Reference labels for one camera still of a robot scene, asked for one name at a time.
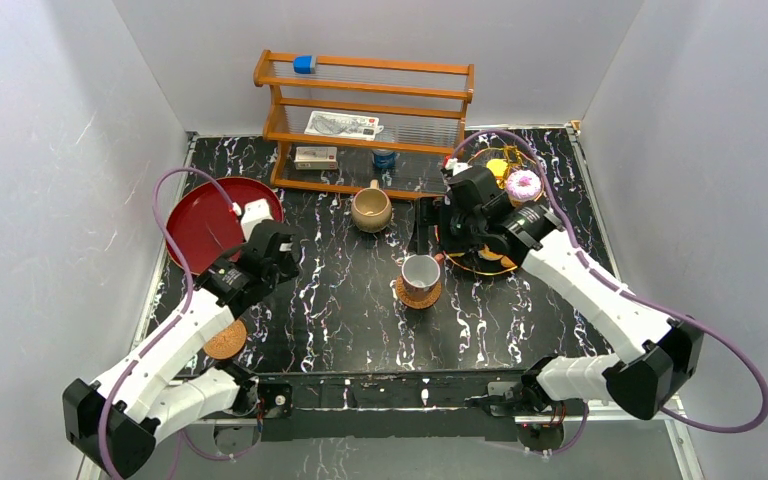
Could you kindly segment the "beige ceramic pitcher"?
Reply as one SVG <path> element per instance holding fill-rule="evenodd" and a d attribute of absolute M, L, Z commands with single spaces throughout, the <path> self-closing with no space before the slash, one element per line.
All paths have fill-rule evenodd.
<path fill-rule="evenodd" d="M 377 179 L 372 179 L 367 188 L 359 190 L 352 198 L 351 216 L 355 226 L 362 232 L 377 233 L 384 230 L 392 214 L 391 200 L 380 188 Z"/>

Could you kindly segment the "pink floral mug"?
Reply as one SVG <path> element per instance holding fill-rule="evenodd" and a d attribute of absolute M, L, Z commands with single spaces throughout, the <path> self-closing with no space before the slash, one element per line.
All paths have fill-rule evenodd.
<path fill-rule="evenodd" d="M 441 254 L 410 255 L 402 264 L 400 277 L 416 290 L 429 290 L 441 280 L 443 259 Z"/>

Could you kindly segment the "woven rattan coaster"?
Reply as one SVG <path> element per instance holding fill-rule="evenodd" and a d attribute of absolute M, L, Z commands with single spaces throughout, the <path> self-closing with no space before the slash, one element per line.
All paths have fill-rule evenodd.
<path fill-rule="evenodd" d="M 215 360 L 228 360 L 244 348 L 248 331 L 240 320 L 233 321 L 227 328 L 217 333 L 203 346 L 204 353 Z"/>
<path fill-rule="evenodd" d="M 442 284 L 437 282 L 429 290 L 416 290 L 408 285 L 403 277 L 399 277 L 395 284 L 395 293 L 400 302 L 414 310 L 424 310 L 433 306 L 440 298 L 443 291 Z"/>

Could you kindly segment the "orange round cookie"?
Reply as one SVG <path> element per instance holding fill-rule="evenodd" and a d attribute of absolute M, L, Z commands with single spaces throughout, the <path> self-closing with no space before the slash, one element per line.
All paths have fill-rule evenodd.
<path fill-rule="evenodd" d="M 509 171 L 509 163 L 505 159 L 491 159 L 486 163 L 486 167 L 491 171 L 497 181 L 503 181 Z"/>

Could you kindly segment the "pink frosted donut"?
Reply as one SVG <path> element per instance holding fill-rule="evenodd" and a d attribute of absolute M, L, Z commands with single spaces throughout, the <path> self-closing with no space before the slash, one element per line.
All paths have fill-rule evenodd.
<path fill-rule="evenodd" d="M 507 177 L 505 191 L 512 202 L 533 201 L 541 195 L 543 182 L 541 177 L 532 170 L 516 170 Z"/>

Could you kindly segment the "orange white round cake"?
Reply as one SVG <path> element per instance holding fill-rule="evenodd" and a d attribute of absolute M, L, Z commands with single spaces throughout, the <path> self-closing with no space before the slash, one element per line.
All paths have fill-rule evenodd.
<path fill-rule="evenodd" d="M 503 258 L 502 254 L 493 252 L 487 245 L 485 245 L 479 252 L 480 258 L 486 261 L 500 261 Z"/>

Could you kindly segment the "small orange macaron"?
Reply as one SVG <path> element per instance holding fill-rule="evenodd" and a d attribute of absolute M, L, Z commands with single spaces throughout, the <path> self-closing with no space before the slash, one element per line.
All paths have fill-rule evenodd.
<path fill-rule="evenodd" d="M 502 256 L 499 259 L 499 263 L 500 263 L 501 267 L 503 269 L 505 269 L 505 270 L 512 270 L 512 269 L 516 269 L 518 267 L 518 265 L 514 261 L 512 261 L 510 258 L 508 258 L 507 256 Z"/>

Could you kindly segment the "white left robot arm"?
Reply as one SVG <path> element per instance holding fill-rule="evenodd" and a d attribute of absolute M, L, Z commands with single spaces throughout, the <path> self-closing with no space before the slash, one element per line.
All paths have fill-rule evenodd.
<path fill-rule="evenodd" d="M 112 368 L 62 394 L 67 440 L 113 479 L 140 470 L 168 436 L 207 415 L 261 412 L 256 375 L 232 360 L 180 385 L 172 380 L 250 307 L 295 278 L 296 228 L 260 221 L 197 277 L 161 326 Z"/>

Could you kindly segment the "three-tier glass gold stand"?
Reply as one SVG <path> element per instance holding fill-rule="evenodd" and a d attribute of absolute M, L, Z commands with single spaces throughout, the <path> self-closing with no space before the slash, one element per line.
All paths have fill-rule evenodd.
<path fill-rule="evenodd" d="M 506 178 L 503 181 L 496 181 L 496 184 L 503 190 L 503 192 L 507 195 L 505 191 L 505 182 L 507 177 L 516 170 L 521 169 L 529 169 L 537 173 L 537 162 L 529 157 L 527 157 L 522 151 L 520 151 L 516 146 L 489 146 L 489 147 L 480 147 L 475 153 L 472 153 L 464 162 L 469 162 L 471 166 L 485 166 L 488 160 L 491 159 L 505 159 L 509 163 L 509 171 L 507 173 Z M 512 205 L 514 207 L 519 207 L 523 204 L 528 203 L 535 203 L 541 198 L 545 196 L 545 186 L 543 182 L 543 191 L 541 195 L 533 200 L 533 201 L 527 201 L 524 203 L 515 203 L 512 202 Z M 444 257 L 451 262 L 454 266 L 477 274 L 481 276 L 496 276 L 496 275 L 502 275 L 507 274 L 510 272 L 513 272 L 515 269 L 512 270 L 505 270 L 501 267 L 499 261 L 486 261 L 479 257 L 478 255 L 479 251 L 473 251 L 466 254 L 455 254 L 455 255 L 449 255 L 445 252 L 443 252 Z"/>

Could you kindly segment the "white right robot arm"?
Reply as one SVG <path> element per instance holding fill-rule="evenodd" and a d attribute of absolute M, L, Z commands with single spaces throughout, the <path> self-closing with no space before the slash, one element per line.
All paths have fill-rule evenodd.
<path fill-rule="evenodd" d="M 622 287 L 610 288 L 613 277 L 575 246 L 553 210 L 513 205 L 488 168 L 465 168 L 449 178 L 445 194 L 420 197 L 414 207 L 410 252 L 428 253 L 431 228 L 446 253 L 488 247 L 558 293 L 612 348 L 609 355 L 545 357 L 520 385 L 469 405 L 547 414 L 565 400 L 599 400 L 649 420 L 693 375 L 702 331 L 633 301 Z"/>

